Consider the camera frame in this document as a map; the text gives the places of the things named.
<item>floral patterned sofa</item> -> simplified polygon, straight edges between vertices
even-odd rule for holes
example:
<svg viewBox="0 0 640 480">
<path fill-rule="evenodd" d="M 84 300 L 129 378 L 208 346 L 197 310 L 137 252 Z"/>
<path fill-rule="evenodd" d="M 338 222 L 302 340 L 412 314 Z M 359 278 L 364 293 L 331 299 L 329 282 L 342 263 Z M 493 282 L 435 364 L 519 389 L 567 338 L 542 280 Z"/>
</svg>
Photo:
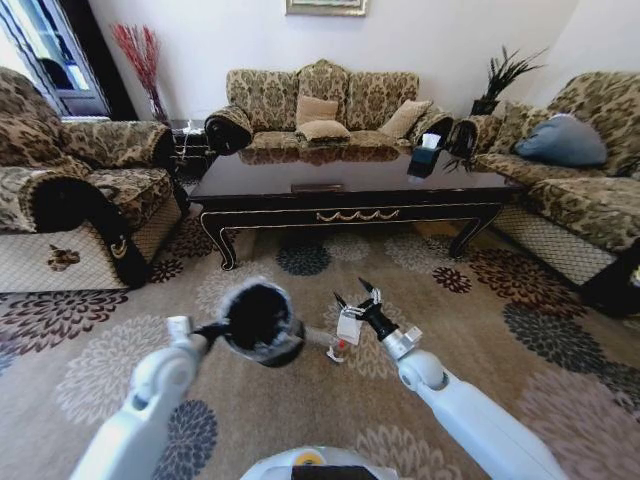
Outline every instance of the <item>floral patterned sofa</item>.
<svg viewBox="0 0 640 480">
<path fill-rule="evenodd" d="M 547 108 L 591 124 L 607 146 L 605 165 L 548 166 L 492 149 L 501 128 L 524 136 L 544 118 L 507 125 L 496 116 L 472 116 L 454 135 L 469 136 L 475 168 L 530 187 L 519 205 L 496 220 L 498 228 L 582 285 L 637 245 L 640 236 L 640 73 L 580 75 Z"/>
<path fill-rule="evenodd" d="M 63 123 L 0 68 L 0 291 L 138 287 L 186 209 L 154 122 Z"/>
<path fill-rule="evenodd" d="M 274 161 L 296 159 L 313 147 L 295 134 L 298 95 L 338 101 L 336 120 L 351 132 L 348 145 L 322 147 L 333 159 L 379 148 L 412 148 L 426 132 L 446 141 L 453 117 L 436 105 L 416 122 L 406 138 L 396 140 L 378 131 L 406 101 L 415 100 L 419 77 L 404 72 L 349 72 L 327 60 L 298 72 L 231 70 L 227 75 L 230 103 L 209 116 L 205 130 L 213 151 L 229 155 L 246 147 Z M 336 150 L 341 154 L 336 158 Z"/>
</svg>

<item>yellow circle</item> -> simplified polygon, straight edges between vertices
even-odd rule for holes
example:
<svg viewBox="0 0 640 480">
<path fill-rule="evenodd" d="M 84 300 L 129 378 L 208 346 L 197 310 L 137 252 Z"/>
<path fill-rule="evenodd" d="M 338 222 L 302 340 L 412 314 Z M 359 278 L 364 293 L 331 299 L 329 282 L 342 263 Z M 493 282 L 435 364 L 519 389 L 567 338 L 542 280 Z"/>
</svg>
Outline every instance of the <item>yellow circle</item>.
<svg viewBox="0 0 640 480">
<path fill-rule="evenodd" d="M 324 458 L 317 453 L 304 452 L 298 455 L 293 462 L 294 465 L 324 465 Z"/>
</svg>

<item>floral patterned rug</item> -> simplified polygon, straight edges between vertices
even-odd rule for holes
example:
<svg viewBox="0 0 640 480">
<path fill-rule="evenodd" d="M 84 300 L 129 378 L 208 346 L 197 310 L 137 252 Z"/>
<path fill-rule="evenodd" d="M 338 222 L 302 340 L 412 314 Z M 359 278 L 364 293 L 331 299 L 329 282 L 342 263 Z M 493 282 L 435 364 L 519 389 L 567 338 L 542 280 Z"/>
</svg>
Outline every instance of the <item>floral patterned rug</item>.
<svg viewBox="0 0 640 480">
<path fill-rule="evenodd" d="M 289 291 L 296 314 L 334 330 L 332 292 L 419 326 L 422 346 L 549 445 L 571 478 L 640 477 L 640 328 L 585 308 L 553 273 L 492 233 L 458 260 L 456 226 L 243 231 L 240 267 L 185 220 L 136 291 L 0 296 L 0 472 L 67 478 L 128 390 L 132 368 L 166 345 L 164 318 L 215 318 L 221 296 L 253 275 Z M 373 332 L 336 365 L 308 346 L 268 369 L 217 345 L 174 412 L 157 479 L 233 479 L 302 445 L 351 448 L 415 479 L 483 478 L 406 391 Z"/>
</svg>

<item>black coffee table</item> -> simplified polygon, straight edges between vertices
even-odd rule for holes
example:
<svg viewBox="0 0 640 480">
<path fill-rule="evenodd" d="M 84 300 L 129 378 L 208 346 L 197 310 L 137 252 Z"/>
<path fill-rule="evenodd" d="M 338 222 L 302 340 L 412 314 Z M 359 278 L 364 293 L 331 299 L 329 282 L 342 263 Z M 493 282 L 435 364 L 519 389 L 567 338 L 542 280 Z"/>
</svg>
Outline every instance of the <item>black coffee table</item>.
<svg viewBox="0 0 640 480">
<path fill-rule="evenodd" d="M 190 199 L 204 206 L 200 220 L 224 270 L 236 265 L 226 230 L 240 228 L 468 220 L 451 242 L 457 258 L 524 187 L 497 173 L 447 168 L 451 159 L 442 152 L 430 168 L 391 149 L 346 156 L 320 149 L 302 158 L 241 151 L 218 157 Z"/>
</svg>

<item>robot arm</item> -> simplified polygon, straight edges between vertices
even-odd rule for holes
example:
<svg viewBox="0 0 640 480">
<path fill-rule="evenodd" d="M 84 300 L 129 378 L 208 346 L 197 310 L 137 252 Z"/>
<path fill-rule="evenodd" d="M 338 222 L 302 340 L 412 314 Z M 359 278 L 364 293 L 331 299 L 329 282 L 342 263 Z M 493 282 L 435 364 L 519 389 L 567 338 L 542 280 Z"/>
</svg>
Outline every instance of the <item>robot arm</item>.
<svg viewBox="0 0 640 480">
<path fill-rule="evenodd" d="M 171 345 L 138 364 L 124 405 L 100 427 L 72 479 L 152 477 L 167 447 L 171 414 L 196 378 L 200 360 L 212 343 L 202 335 L 190 335 L 188 317 L 167 321 Z"/>
<path fill-rule="evenodd" d="M 432 353 L 417 347 L 422 332 L 402 334 L 382 314 L 380 291 L 360 280 L 371 299 L 343 312 L 369 323 L 398 366 L 400 380 L 431 408 L 438 422 L 491 476 L 566 479 L 547 446 L 527 427 L 473 385 L 460 381 Z"/>
</svg>

